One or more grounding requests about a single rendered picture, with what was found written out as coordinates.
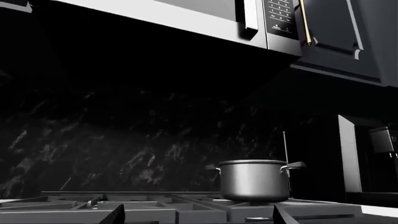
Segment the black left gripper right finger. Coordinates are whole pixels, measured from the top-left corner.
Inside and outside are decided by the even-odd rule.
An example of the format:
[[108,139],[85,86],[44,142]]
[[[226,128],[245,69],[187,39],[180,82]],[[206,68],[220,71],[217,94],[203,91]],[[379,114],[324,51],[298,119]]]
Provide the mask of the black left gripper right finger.
[[274,205],[272,219],[274,224],[299,224],[286,210],[279,204]]

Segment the dark grey wall cabinet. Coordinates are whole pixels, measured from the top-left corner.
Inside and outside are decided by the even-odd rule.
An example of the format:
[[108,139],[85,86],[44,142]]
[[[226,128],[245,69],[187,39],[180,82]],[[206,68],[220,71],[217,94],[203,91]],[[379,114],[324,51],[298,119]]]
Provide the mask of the dark grey wall cabinet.
[[398,87],[398,0],[303,0],[312,46],[292,67]]

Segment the stainless steel microwave oven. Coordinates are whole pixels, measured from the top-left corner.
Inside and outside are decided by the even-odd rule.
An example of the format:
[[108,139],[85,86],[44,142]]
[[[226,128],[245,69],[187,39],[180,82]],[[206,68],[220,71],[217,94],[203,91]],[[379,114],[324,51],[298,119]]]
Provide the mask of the stainless steel microwave oven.
[[50,0],[301,57],[298,0]]

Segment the black gas stove top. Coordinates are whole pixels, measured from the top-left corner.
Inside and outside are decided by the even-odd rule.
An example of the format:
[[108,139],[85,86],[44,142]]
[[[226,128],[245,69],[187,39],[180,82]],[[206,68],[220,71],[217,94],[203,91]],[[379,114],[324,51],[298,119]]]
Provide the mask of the black gas stove top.
[[250,203],[218,192],[56,192],[0,200],[0,224],[98,224],[124,205],[125,224],[274,224],[274,205],[299,224],[355,224],[357,205],[288,199]]

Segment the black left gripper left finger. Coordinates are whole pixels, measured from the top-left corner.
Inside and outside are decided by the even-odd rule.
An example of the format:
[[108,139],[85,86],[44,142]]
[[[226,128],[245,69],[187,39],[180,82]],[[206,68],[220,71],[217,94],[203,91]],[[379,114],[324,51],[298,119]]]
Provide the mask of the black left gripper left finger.
[[119,205],[98,224],[125,224],[124,205]]

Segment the black coffee machine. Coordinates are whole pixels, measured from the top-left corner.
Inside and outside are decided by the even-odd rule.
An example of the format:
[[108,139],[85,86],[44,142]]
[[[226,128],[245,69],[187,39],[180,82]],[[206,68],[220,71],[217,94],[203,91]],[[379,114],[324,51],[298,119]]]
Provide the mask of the black coffee machine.
[[374,185],[379,192],[398,193],[398,123],[369,130]]

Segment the grey steel cooking pot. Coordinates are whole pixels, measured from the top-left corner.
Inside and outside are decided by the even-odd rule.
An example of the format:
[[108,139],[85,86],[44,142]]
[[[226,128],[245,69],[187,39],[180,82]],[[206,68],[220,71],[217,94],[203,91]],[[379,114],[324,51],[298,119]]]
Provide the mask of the grey steel cooking pot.
[[219,172],[220,194],[224,199],[278,203],[290,197],[289,171],[304,169],[306,164],[288,164],[277,160],[232,160],[205,167]]

